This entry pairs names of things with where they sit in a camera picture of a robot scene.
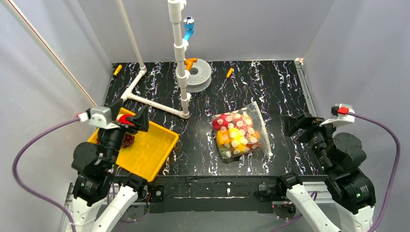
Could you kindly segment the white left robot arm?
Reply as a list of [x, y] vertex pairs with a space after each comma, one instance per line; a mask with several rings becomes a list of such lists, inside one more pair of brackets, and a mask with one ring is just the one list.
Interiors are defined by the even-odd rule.
[[122, 104], [122, 100], [117, 100], [109, 106], [96, 106], [77, 115], [79, 121], [87, 121], [98, 128], [100, 142], [82, 142], [73, 152], [71, 167], [78, 174], [71, 206], [73, 231], [112, 231], [126, 209], [138, 198], [143, 178], [131, 180], [127, 177], [120, 185], [119, 195], [103, 212], [100, 211], [114, 182], [114, 167], [126, 133], [148, 132], [149, 129], [148, 105], [143, 105], [135, 115], [118, 121]]

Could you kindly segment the clear polka dot zip bag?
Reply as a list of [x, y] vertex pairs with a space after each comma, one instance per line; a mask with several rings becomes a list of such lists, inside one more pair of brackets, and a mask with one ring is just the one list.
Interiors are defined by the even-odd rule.
[[241, 109], [213, 115], [211, 126], [223, 159], [256, 151], [273, 156], [263, 116], [255, 101]]

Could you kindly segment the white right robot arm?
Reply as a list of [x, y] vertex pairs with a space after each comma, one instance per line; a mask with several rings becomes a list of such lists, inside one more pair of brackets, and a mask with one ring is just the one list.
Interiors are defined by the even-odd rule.
[[369, 231], [376, 195], [373, 183], [359, 168], [367, 158], [362, 142], [349, 133], [335, 134], [335, 122], [309, 113], [285, 116], [285, 136], [290, 137], [298, 130], [304, 132], [297, 140], [310, 145], [326, 173], [324, 183], [339, 213], [340, 226], [320, 209], [296, 173], [278, 176], [275, 193], [290, 200], [315, 232]]

